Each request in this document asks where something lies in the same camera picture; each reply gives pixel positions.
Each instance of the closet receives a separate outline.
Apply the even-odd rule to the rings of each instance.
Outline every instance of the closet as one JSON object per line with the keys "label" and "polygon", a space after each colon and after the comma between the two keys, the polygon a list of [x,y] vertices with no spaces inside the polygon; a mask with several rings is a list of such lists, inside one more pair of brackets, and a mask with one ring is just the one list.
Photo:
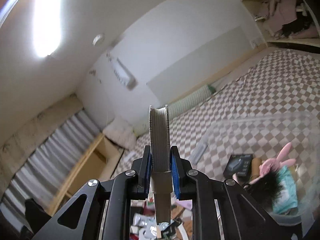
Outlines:
{"label": "closet", "polygon": [[[244,6],[255,19],[268,45],[301,44],[320,48],[318,0],[296,0],[297,19],[292,21],[292,3],[294,2],[295,0],[242,0]],[[274,15],[278,15],[278,18],[276,20],[273,18],[270,21]],[[287,23],[290,23],[282,25],[281,30],[279,30],[277,21],[283,17],[287,20]],[[303,35],[310,35],[310,33],[313,33],[314,37],[298,38],[303,37]]]}

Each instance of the wall outlet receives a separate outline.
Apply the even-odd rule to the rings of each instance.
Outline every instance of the wall outlet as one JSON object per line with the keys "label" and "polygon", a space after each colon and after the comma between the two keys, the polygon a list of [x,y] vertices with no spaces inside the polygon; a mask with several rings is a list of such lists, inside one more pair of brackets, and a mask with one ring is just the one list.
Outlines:
{"label": "wall outlet", "polygon": [[256,41],[257,46],[260,46],[263,43],[263,40],[261,37],[255,38],[255,41]]}
{"label": "wall outlet", "polygon": [[250,41],[250,45],[253,49],[255,49],[258,46],[255,39]]}

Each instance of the black box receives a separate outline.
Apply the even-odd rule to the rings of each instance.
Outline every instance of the black box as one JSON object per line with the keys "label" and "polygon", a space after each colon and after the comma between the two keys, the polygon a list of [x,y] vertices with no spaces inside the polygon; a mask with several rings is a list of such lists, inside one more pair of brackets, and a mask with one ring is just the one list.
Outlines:
{"label": "black box", "polygon": [[239,179],[249,180],[252,158],[253,154],[232,154],[223,171],[223,176],[226,179],[231,179],[232,175],[236,173]]}

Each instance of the metal screw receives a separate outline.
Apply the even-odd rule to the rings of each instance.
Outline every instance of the metal screw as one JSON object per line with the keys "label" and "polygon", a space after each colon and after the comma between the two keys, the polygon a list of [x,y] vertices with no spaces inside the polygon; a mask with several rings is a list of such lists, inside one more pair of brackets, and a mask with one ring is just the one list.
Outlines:
{"label": "metal screw", "polygon": [[236,182],[233,179],[227,179],[226,180],[226,184],[228,186],[234,186],[236,184]]}
{"label": "metal screw", "polygon": [[127,171],[125,172],[125,174],[126,174],[127,176],[134,176],[134,175],[136,174],[136,171],[134,171],[134,170],[127,170]]}
{"label": "metal screw", "polygon": [[190,176],[196,176],[196,175],[198,175],[198,171],[197,170],[190,170],[190,171],[188,171],[188,174]]}
{"label": "metal screw", "polygon": [[97,185],[98,184],[98,181],[96,180],[96,179],[90,179],[89,181],[88,181],[88,185],[90,186],[90,187],[94,187],[95,185]]}

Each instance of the teal bag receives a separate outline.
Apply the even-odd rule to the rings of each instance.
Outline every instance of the teal bag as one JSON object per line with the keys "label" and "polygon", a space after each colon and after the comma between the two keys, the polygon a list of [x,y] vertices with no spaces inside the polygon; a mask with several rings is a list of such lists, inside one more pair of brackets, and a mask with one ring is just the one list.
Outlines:
{"label": "teal bag", "polygon": [[278,175],[279,183],[282,185],[283,190],[280,192],[278,199],[273,202],[272,209],[274,213],[282,214],[290,208],[298,206],[297,188],[287,166],[283,166],[278,171]]}

